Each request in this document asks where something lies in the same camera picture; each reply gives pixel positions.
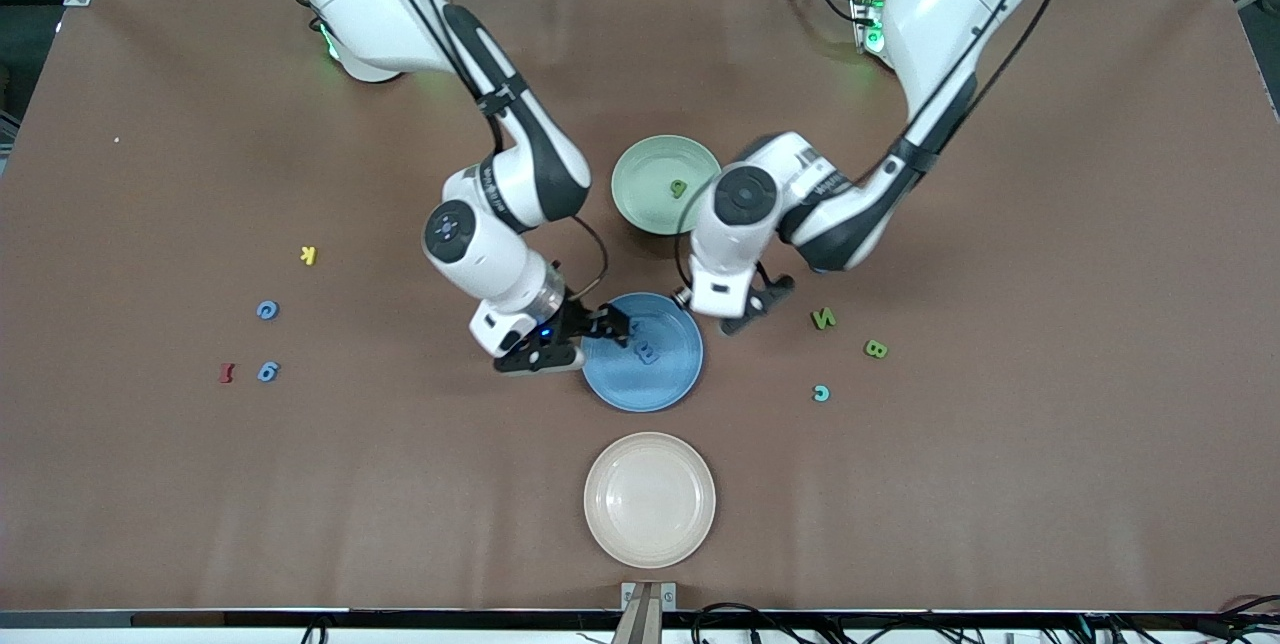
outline table surface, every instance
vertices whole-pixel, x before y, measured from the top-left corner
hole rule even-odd
[[[904,122],[820,0],[457,3],[591,163],[599,297],[676,284],[671,239],[609,198],[637,140],[727,163],[796,129],[854,174]],[[419,247],[483,119],[452,76],[352,82],[306,20],[68,10],[0,182],[0,607],[608,607],[636,577],[805,608],[1280,589],[1280,128],[1229,0],[1055,0],[876,254],[819,278],[773,246],[796,294],[736,338],[701,321],[700,383],[653,415],[579,374],[490,371]],[[598,266],[571,223],[527,238],[570,283]],[[582,517],[595,456],[643,430],[692,444],[718,495],[703,547],[654,572]]]

